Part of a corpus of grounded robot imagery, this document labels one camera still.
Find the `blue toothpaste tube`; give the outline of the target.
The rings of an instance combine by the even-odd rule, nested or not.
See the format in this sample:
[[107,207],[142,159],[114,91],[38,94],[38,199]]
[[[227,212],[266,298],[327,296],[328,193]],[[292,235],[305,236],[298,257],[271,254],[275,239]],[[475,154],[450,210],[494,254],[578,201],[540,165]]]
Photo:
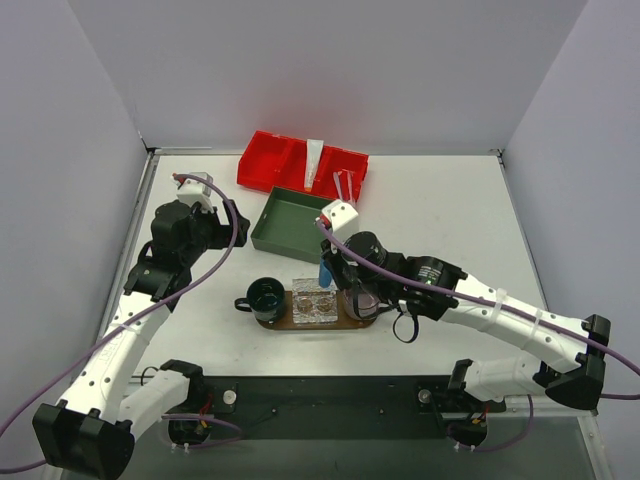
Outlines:
[[319,265],[318,284],[321,288],[328,289],[333,283],[333,273],[330,264],[322,260]]

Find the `lilac enamel mug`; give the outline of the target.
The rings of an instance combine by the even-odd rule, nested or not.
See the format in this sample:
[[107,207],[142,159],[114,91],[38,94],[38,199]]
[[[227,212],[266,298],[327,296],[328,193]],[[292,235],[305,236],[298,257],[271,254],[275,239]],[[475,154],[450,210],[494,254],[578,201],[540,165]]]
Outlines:
[[375,321],[382,310],[379,298],[364,290],[346,290],[342,298],[346,314],[354,320]]

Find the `clear textured glass holder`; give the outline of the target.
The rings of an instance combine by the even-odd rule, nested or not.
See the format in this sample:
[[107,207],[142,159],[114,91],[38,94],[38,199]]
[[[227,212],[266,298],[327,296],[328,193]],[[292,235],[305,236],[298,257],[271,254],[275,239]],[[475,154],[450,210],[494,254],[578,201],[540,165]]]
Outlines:
[[337,292],[314,278],[292,280],[293,322],[300,325],[332,324],[338,320]]

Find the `dark green mug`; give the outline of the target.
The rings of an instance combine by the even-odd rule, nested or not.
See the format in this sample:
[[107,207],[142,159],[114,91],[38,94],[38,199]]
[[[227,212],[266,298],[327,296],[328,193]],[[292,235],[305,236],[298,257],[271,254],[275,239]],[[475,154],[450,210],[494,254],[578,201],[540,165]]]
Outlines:
[[234,301],[234,308],[252,313],[258,322],[276,323],[287,310],[285,288],[275,278],[259,278],[249,285],[244,297]]

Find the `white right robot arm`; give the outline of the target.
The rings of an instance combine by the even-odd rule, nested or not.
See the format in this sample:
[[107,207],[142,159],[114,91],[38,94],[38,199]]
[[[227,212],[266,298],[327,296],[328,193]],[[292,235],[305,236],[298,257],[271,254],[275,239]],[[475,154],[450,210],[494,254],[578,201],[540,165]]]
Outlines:
[[597,407],[604,387],[608,319],[541,310],[441,259],[389,252],[371,232],[353,235],[342,248],[323,240],[321,258],[343,292],[367,292],[414,322],[426,318],[468,327],[520,350],[506,359],[457,361],[450,390],[481,402],[546,395],[576,410]]

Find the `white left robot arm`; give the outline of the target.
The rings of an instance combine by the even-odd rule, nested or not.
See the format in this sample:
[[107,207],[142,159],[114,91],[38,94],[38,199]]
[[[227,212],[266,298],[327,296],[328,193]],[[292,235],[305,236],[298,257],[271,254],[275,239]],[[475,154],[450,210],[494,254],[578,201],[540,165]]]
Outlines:
[[170,360],[131,396],[125,391],[153,336],[196,282],[191,269],[208,250],[247,241],[249,221],[228,200],[215,208],[178,200],[155,210],[151,239],[129,272],[119,309],[80,375],[32,424],[47,464],[97,479],[117,479],[136,440],[172,409],[199,412],[210,401],[201,367]]

